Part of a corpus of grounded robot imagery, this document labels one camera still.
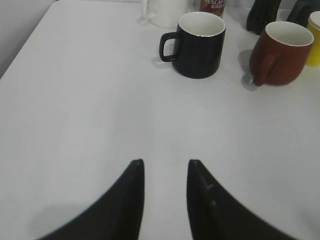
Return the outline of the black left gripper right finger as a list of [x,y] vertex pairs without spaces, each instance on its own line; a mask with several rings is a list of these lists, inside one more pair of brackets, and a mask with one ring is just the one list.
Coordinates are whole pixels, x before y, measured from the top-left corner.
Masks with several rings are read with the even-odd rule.
[[236,164],[212,174],[188,163],[187,212],[195,240],[317,240],[320,176],[301,164]]

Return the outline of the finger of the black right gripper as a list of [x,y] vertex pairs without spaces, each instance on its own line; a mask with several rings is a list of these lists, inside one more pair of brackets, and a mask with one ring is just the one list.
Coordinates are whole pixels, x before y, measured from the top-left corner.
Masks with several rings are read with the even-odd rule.
[[281,0],[255,0],[246,20],[246,29],[260,35],[277,18]]
[[307,27],[311,13],[320,10],[320,0],[298,0],[291,10],[287,21]]

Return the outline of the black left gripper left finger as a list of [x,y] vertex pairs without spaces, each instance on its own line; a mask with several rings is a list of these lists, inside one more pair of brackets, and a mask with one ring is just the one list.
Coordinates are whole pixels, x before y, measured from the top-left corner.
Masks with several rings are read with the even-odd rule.
[[44,240],[137,240],[145,202],[145,167],[132,160],[117,181],[80,215]]

